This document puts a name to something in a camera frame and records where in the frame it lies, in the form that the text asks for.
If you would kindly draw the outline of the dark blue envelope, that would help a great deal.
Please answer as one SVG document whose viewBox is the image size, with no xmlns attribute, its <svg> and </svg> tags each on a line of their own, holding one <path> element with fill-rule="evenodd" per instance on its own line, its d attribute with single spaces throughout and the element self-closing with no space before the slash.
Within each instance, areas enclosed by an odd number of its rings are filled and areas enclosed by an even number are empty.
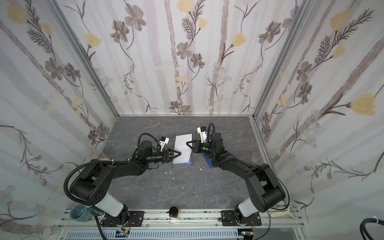
<svg viewBox="0 0 384 240">
<path fill-rule="evenodd" d="M 203 157 L 204 157 L 207 165 L 209 166 L 209 168 L 212 169 L 213 168 L 212 159 L 209 157 L 209 155 L 206 155 L 206 154 L 203 154 Z"/>
</svg>

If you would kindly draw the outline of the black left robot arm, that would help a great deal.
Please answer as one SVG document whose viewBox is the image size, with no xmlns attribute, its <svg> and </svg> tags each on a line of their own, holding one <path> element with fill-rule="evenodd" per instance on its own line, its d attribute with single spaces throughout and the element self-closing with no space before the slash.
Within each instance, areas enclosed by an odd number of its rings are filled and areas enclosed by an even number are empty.
<svg viewBox="0 0 384 240">
<path fill-rule="evenodd" d="M 166 148 L 164 142 L 140 142 L 125 161 L 91 160 L 78 166 L 66 177 L 64 192 L 72 201 L 84 205 L 98 216 L 101 227 L 140 226 L 128 206 L 113 190 L 118 181 L 139 177 L 151 170 L 151 164 L 171 163 L 181 152 Z"/>
</svg>

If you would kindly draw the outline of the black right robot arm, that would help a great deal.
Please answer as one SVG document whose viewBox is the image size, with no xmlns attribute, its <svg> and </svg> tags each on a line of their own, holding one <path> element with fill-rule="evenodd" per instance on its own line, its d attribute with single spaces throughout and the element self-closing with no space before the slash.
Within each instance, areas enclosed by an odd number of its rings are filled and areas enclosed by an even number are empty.
<svg viewBox="0 0 384 240">
<path fill-rule="evenodd" d="M 255 165 L 240 160 L 228 152 L 221 134 L 210 134 L 206 142 L 186 142 L 193 153 L 203 153 L 211 159 L 212 166 L 229 171 L 246 183 L 249 197 L 234 207 L 234 221 L 246 224 L 251 216 L 264 213 L 286 198 L 286 192 L 279 179 L 267 164 Z"/>
</svg>

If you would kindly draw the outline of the white letter with blue border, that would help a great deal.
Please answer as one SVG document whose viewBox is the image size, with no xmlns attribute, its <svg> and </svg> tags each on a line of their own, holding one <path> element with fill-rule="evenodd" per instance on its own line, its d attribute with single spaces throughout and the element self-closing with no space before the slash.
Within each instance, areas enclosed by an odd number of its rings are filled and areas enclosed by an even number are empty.
<svg viewBox="0 0 384 240">
<path fill-rule="evenodd" d="M 174 150 L 181 152 L 181 163 L 175 165 L 191 166 L 193 158 L 191 157 L 191 149 L 186 145 L 186 142 L 192 140 L 192 134 L 176 136 Z"/>
</svg>

